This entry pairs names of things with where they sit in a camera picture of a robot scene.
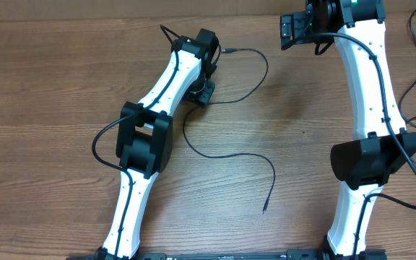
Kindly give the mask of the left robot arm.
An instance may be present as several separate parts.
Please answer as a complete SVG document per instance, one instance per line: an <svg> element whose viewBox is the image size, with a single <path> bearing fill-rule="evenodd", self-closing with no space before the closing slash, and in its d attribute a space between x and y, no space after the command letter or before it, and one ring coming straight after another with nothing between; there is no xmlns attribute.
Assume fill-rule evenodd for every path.
<svg viewBox="0 0 416 260"><path fill-rule="evenodd" d="M115 166L121 186L112 225L94 259L135 259L140 229L153 183L169 162L173 147L173 115L187 100L204 107L215 90L210 77L217 68L220 43L214 32L200 29L195 38L164 27L171 56L165 71L138 103L123 105L118 127Z"/></svg>

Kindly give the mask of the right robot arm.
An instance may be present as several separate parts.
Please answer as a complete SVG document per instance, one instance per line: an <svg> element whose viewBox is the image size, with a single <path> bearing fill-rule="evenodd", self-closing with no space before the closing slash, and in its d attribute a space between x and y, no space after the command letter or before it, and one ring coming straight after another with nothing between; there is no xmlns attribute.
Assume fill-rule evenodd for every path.
<svg viewBox="0 0 416 260"><path fill-rule="evenodd" d="M320 55L337 47L352 103L352 141L331 149L339 196L317 259L387 257L382 249L366 247L365 234L390 175L416 153L416 132L408 132L392 90L385 19L382 0L307 1L304 11L280 17L282 50L313 43Z"/></svg>

